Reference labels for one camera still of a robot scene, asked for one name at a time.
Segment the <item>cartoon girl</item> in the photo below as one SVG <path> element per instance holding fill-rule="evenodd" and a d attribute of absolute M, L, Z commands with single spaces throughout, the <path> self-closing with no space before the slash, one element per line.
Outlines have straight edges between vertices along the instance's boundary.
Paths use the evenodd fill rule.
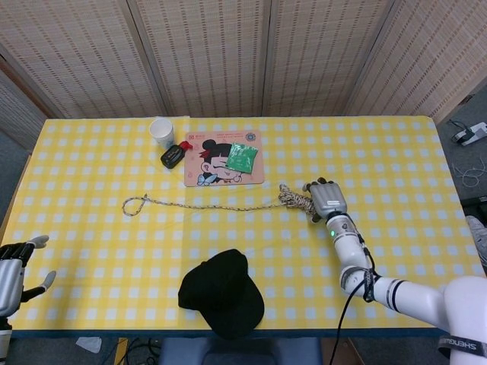
<path fill-rule="evenodd" d="M 203 158 L 201 170 L 203 173 L 198 176 L 199 186 L 208 186 L 212 183 L 238 183 L 242 180 L 239 171 L 230 170 L 226 167 L 231 144 L 216 143 L 212 139 L 203 142 L 204 151 L 199 154 Z"/>

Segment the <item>paper cup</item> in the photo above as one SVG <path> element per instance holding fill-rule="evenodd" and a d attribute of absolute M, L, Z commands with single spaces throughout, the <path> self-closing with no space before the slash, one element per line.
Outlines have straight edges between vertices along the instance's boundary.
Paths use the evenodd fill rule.
<path fill-rule="evenodd" d="M 149 127 L 149 133 L 155 141 L 165 150 L 174 144 L 173 123 L 168 118 L 156 117 Z"/>

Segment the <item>cap brim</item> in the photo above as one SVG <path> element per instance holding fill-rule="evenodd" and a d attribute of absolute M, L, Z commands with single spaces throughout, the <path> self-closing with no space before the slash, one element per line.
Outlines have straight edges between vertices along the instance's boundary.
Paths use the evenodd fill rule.
<path fill-rule="evenodd" d="M 264 300 L 247 276 L 241 300 L 225 310 L 200 310 L 212 330 L 222 338 L 233 340 L 248 335 L 264 315 Z"/>

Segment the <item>table edge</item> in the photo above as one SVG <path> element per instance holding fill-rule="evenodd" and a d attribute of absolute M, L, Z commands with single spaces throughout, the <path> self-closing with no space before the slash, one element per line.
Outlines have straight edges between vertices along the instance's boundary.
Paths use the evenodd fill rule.
<path fill-rule="evenodd" d="M 439 337 L 447 334 L 438 328 L 343 328 L 340 332 L 342 337 Z M 65 337 L 179 337 L 216 338 L 217 335 L 209 329 L 184 330 L 184 329 L 23 329 L 12 332 L 12 338 L 65 338 Z M 324 329 L 256 329 L 247 338 L 298 338 L 298 337 L 336 337 L 335 328 Z"/>

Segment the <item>knotted rope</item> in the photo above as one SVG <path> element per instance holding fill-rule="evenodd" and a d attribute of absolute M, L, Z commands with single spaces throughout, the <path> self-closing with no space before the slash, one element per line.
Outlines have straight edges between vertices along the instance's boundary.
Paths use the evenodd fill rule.
<path fill-rule="evenodd" d="M 255 207 L 247 207 L 247 208 L 232 207 L 232 206 L 225 206 L 225 205 L 191 205 L 191 204 L 183 204 L 183 203 L 176 203 L 176 202 L 163 202 L 161 200 L 149 198 L 148 195 L 145 194 L 144 196 L 132 196 L 131 198 L 126 199 L 122 204 L 122 211 L 124 215 L 127 215 L 129 217 L 134 217 L 141 212 L 141 210 L 144 208 L 145 203 L 150 202 L 159 205 L 166 205 L 169 207 L 180 207 L 180 208 L 188 208 L 188 209 L 224 209 L 227 211 L 256 211 L 259 209 L 271 209 L 271 208 L 285 206 L 287 208 L 299 208 L 305 211 L 310 216 L 313 216 L 316 213 L 311 198 L 292 192 L 285 184 L 281 184 L 279 186 L 279 190 L 280 190 L 279 193 L 280 202 L 278 204 L 257 205 Z M 141 201 L 141 203 L 135 211 L 129 212 L 126 209 L 126 205 L 132 200 L 139 200 Z"/>

